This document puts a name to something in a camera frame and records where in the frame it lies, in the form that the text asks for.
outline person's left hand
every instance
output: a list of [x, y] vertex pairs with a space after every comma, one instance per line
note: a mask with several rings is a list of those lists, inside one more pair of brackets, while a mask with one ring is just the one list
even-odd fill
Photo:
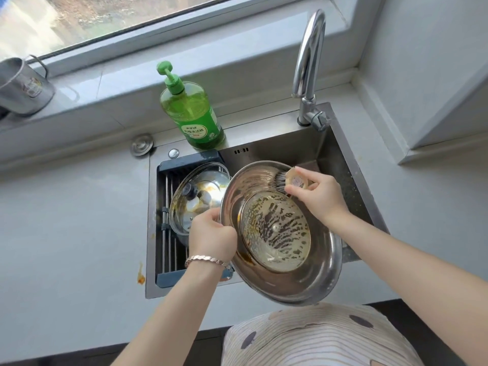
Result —
[[211, 208], [194, 218], [190, 228], [189, 256], [210, 256], [229, 263], [237, 250], [237, 232], [216, 222], [219, 208]]

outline faucet spout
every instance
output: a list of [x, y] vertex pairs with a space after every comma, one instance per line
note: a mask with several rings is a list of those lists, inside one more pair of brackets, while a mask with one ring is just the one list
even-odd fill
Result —
[[323, 120], [322, 113], [315, 108], [315, 82], [325, 31], [326, 14], [319, 9], [310, 17], [305, 28], [292, 87], [292, 96], [301, 99], [298, 124], [301, 126], [312, 124], [318, 131], [324, 131], [328, 126], [328, 123]]

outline sauce spill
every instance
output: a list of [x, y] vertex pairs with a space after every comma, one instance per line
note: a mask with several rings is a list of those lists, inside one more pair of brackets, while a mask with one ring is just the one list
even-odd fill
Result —
[[144, 285], [146, 278], [143, 275], [143, 263], [139, 262], [139, 272], [137, 273], [137, 283]]

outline silver bracelet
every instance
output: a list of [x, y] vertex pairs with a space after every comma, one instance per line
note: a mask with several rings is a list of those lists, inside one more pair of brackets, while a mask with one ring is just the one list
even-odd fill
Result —
[[213, 262], [216, 264], [220, 264], [221, 266], [224, 266], [226, 269], [229, 271], [231, 270], [230, 265], [228, 263], [225, 263], [224, 261], [218, 260], [217, 258], [212, 258], [211, 256], [191, 256], [188, 257], [185, 261], [185, 268], [188, 268], [188, 265], [192, 261], [208, 261], [208, 262]]

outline striped shirt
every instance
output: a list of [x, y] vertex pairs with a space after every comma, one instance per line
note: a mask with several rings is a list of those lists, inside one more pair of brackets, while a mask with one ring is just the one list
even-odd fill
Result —
[[225, 335], [223, 366], [423, 366], [388, 319], [367, 306], [318, 303], [261, 315]]

